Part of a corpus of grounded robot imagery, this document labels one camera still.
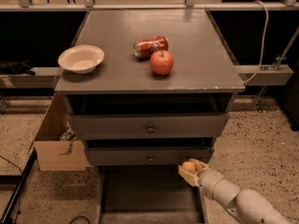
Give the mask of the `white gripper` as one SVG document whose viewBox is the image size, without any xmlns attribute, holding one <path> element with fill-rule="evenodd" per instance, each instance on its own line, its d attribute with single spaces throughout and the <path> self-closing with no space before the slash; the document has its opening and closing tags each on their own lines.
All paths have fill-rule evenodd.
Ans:
<svg viewBox="0 0 299 224">
<path fill-rule="evenodd" d="M 195 166 L 195 172 L 189 172 L 185 170 L 181 165 L 178 167 L 178 174 L 192 187 L 197 187 L 199 184 L 199 189 L 201 192 L 208 197 L 208 199 L 213 199 L 213 191 L 216 185 L 223 180 L 224 175 L 218 171 L 208 169 L 208 165 L 197 159 L 190 158 Z"/>
</svg>

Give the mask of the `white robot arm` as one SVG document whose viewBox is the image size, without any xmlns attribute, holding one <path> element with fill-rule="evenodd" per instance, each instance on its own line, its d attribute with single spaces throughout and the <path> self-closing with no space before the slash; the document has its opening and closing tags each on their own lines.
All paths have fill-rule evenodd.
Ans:
<svg viewBox="0 0 299 224">
<path fill-rule="evenodd" d="M 204 162 L 189 159 L 178 166 L 178 174 L 239 224 L 291 224 L 262 194 L 240 188 Z"/>
</svg>

